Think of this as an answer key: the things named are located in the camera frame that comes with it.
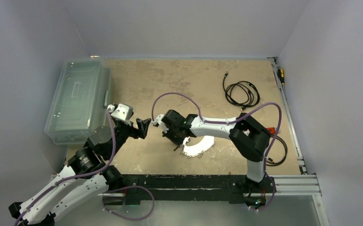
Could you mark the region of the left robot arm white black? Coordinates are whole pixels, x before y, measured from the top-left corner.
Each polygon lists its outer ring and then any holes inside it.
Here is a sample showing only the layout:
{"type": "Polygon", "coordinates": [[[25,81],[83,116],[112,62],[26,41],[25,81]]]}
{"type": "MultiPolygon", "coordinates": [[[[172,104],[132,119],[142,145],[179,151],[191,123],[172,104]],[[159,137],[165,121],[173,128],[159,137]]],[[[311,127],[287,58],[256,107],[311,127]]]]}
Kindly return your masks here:
{"type": "Polygon", "coordinates": [[[14,202],[9,212],[16,226],[53,226],[74,207],[100,193],[124,191],[126,186],[111,161],[128,138],[144,139],[151,119],[130,121],[109,119],[87,138],[83,148],[71,157],[63,169],[29,200],[14,202]]]}

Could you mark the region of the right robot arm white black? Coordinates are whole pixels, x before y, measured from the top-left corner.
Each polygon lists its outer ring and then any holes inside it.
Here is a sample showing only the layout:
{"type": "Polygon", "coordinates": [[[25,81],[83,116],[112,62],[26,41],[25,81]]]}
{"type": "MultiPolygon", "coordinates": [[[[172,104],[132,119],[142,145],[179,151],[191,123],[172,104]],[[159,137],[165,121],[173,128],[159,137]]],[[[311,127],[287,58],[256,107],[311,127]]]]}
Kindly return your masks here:
{"type": "Polygon", "coordinates": [[[211,136],[232,141],[247,160],[247,188],[256,192],[264,186],[265,152],[269,147],[271,133],[247,113],[219,119],[201,118],[197,114],[183,117],[175,110],[168,110],[158,115],[153,125],[161,128],[162,136],[175,145],[182,145],[188,137],[211,136]]]}

